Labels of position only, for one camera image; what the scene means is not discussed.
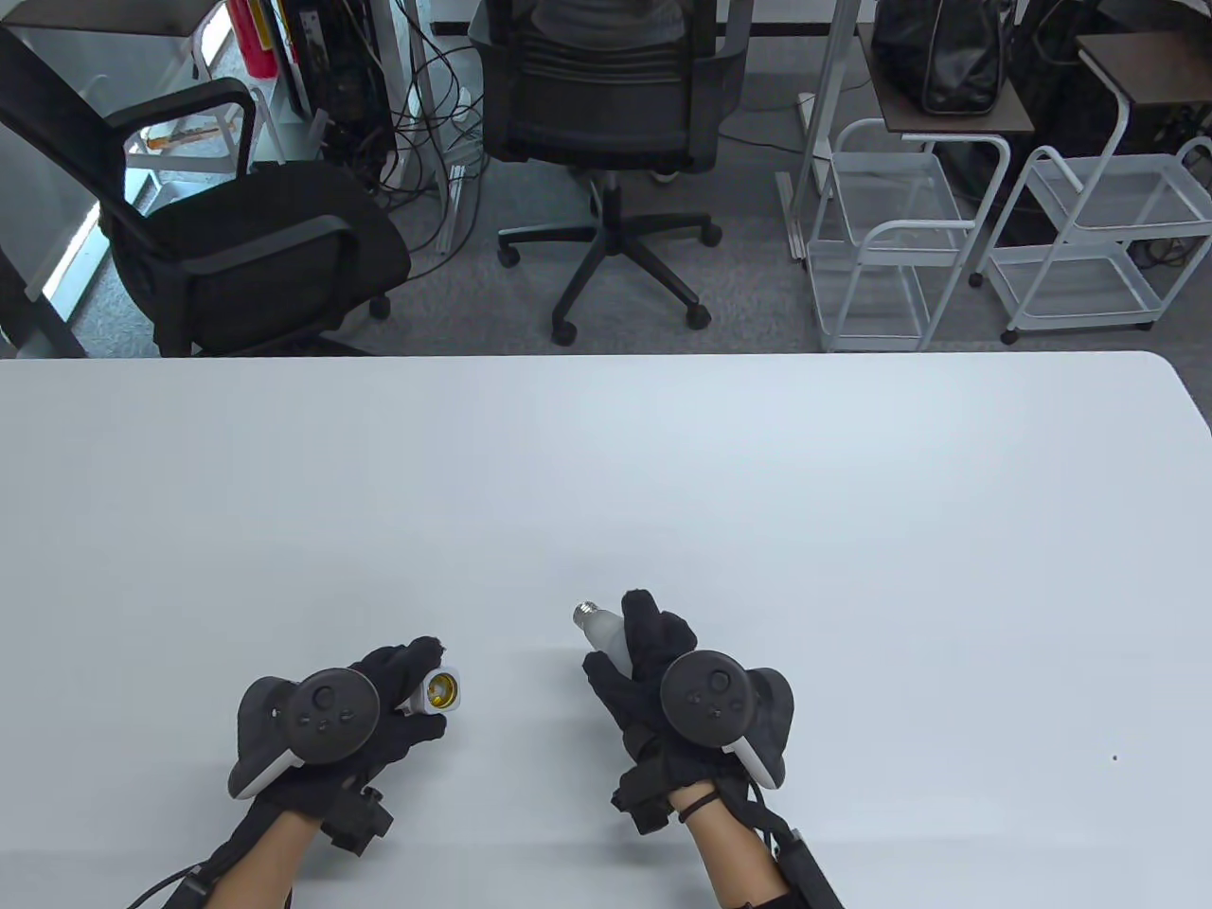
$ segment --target black glove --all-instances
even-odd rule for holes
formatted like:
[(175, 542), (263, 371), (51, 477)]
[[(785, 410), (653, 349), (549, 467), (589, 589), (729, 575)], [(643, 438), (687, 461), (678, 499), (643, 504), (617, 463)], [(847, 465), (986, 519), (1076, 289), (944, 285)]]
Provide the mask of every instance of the black glove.
[(674, 613), (658, 610), (647, 590), (631, 590), (623, 598), (623, 630), (631, 656), (630, 679), (600, 651), (587, 656), (583, 668), (594, 693), (622, 730), (623, 742), (636, 764), (658, 761), (657, 788), (663, 788), (664, 794), (704, 779), (745, 778), (745, 770), (734, 755), (686, 741), (669, 725), (661, 707), (665, 670), (698, 646), (690, 625)]
[(343, 760), (292, 767), (265, 787), (257, 802), (324, 819), (342, 789), (361, 790), (384, 766), (402, 759), (412, 745), (441, 738), (446, 732), (445, 716), (404, 716), (395, 708), (416, 691), (427, 673), (441, 665), (442, 651), (436, 638), (418, 638), (407, 647), (379, 647), (354, 663), (350, 669), (365, 675), (378, 691), (379, 721), (373, 734)]

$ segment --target white socket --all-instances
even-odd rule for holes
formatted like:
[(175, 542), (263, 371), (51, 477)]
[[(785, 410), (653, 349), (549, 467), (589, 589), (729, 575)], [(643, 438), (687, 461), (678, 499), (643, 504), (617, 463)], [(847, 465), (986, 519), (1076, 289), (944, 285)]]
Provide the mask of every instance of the white socket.
[(458, 709), (463, 701), (463, 680), (458, 669), (440, 665), (428, 673), (417, 690), (396, 710), (405, 716), (412, 714), (448, 714)]

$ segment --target fire extinguisher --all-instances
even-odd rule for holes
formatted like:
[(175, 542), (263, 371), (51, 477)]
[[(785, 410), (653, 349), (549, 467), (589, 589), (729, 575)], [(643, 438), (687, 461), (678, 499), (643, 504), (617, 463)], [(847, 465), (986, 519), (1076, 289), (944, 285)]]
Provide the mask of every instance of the fire extinguisher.
[(278, 59), (274, 57), (269, 29), (275, 25), (265, 22), (261, 0), (227, 0), (227, 5), (248, 75), (253, 79), (273, 79), (278, 75)]

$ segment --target dark tabletop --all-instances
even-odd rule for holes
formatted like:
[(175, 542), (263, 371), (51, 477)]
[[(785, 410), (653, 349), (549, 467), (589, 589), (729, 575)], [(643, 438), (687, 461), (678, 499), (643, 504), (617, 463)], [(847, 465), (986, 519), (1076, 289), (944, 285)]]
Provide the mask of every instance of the dark tabletop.
[(933, 116), (924, 114), (921, 108), (914, 104), (899, 88), (893, 86), (880, 70), (875, 55), (871, 53), (873, 32), (873, 25), (861, 24), (858, 27), (858, 40), (863, 45), (867, 68), (871, 72), (871, 87), (875, 88), (875, 97), (880, 102), (880, 113), (884, 114), (884, 122), (888, 132), (971, 132), (977, 135), (997, 133), (1000, 136), (1035, 132), (1031, 118), (1027, 115), (1023, 102), (1018, 98), (1018, 92), (1014, 91), (1014, 86), (1008, 80), (1001, 90), (997, 105), (993, 109), (993, 113), (985, 116)]
[(189, 38), (219, 0), (25, 0), (6, 25)]
[(1133, 104), (1212, 103), (1212, 45), (1206, 36), (1136, 32), (1084, 35), (1077, 44)]

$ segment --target black office chair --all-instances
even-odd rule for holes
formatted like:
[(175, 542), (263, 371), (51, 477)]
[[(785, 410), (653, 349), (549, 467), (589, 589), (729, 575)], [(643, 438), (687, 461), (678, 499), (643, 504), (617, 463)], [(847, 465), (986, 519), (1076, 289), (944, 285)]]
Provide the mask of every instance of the black office chair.
[(594, 221), (502, 230), (505, 268), (518, 244), (588, 242), (589, 252), (551, 311), (551, 339), (577, 339), (568, 311), (606, 256), (623, 255), (686, 304), (691, 328), (711, 315), (641, 236), (696, 228), (705, 246), (724, 236), (707, 213), (623, 217), (617, 171), (697, 173), (715, 165), (720, 122), (741, 101), (753, 0), (732, 0), (724, 46), (715, 47), (715, 0), (693, 0), (676, 44), (587, 51), (544, 36), (513, 0), (481, 0), (468, 38), (484, 65), (484, 145), (504, 161), (537, 158), (606, 171)]
[[(125, 147), (154, 124), (222, 104), (244, 109), (236, 178), (144, 217), (124, 198)], [(164, 356), (358, 354), (325, 341), (345, 314), (408, 276), (408, 250), (358, 181), (298, 161), (248, 173), (257, 115), (248, 90), (217, 79), (101, 116), (0, 27), (0, 124), (101, 202), (118, 273)]]

